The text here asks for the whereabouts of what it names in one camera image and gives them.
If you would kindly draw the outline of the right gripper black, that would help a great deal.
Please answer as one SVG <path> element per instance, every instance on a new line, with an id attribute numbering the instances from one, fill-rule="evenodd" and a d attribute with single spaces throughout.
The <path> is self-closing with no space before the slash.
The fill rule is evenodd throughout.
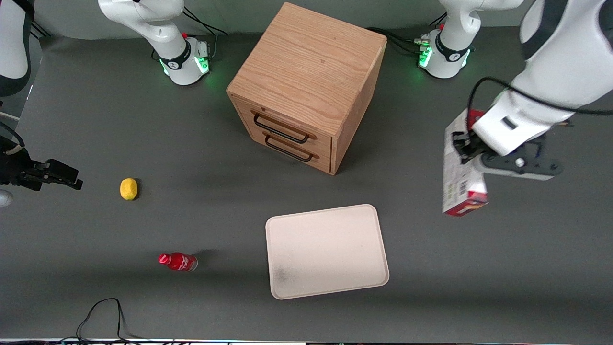
<path id="1" fill-rule="evenodd" d="M 78 179 L 79 171 L 57 160 L 47 160 L 46 172 L 42 175 L 29 157 L 28 151 L 2 136 L 0 138 L 0 183 L 1 185 L 23 186 L 40 191 L 43 184 L 58 184 L 74 190 L 81 190 L 83 181 Z"/>

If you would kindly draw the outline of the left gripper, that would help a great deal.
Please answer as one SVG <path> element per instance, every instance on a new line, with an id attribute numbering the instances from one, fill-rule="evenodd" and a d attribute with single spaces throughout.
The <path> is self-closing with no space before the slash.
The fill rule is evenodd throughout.
<path id="1" fill-rule="evenodd" d="M 452 132 L 452 145 L 458 147 L 461 164 L 467 164 L 486 153 L 488 146 L 498 155 L 506 156 L 521 144 L 569 119 L 574 113 L 537 103 L 518 92 L 504 90 L 475 122 L 473 131 Z M 485 144 L 473 143 L 476 138 L 474 132 Z"/>

